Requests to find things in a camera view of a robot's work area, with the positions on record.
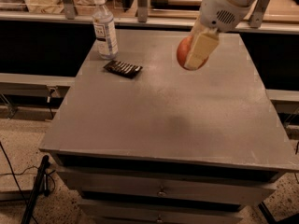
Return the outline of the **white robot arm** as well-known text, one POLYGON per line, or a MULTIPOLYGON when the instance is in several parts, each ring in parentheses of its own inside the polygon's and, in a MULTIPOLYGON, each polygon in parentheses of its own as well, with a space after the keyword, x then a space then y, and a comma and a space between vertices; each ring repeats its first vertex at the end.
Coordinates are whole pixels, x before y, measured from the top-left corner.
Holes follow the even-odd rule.
POLYGON ((190 34, 186 57, 187 70, 199 69, 219 45, 219 33, 230 32, 248 15, 256 0, 202 0, 199 15, 190 34))

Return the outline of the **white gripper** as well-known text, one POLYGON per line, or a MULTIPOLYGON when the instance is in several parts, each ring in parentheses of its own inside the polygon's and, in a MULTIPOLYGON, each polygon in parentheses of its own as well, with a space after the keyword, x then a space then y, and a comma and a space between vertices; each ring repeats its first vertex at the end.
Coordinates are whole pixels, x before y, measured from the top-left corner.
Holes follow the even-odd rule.
POLYGON ((200 19, 195 21, 190 32, 191 49, 184 67, 197 70, 219 45, 218 31, 234 30, 248 13, 249 7, 240 7, 226 0, 203 0, 200 19))

